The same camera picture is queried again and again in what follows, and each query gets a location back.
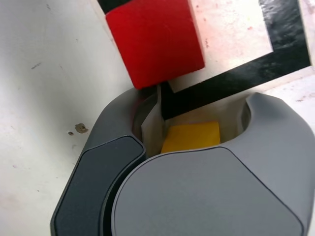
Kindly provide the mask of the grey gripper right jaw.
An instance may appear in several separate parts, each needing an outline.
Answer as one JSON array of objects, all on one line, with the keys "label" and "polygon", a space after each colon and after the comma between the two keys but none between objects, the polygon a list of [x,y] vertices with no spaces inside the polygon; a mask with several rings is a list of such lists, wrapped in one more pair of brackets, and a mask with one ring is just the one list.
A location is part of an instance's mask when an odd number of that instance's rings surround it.
[{"label": "grey gripper right jaw", "polygon": [[123,181],[114,236],[304,236],[315,195],[315,136],[279,98],[254,93],[242,133],[215,147],[160,154]]}]

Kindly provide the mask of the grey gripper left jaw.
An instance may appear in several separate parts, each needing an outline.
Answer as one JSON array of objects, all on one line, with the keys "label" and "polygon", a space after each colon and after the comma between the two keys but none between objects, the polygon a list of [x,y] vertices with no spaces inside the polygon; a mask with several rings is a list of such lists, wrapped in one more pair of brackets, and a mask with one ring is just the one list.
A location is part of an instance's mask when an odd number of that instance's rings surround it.
[{"label": "grey gripper left jaw", "polygon": [[160,102],[160,86],[129,89],[96,120],[52,215],[53,236],[109,236],[115,196],[147,158],[142,123]]}]

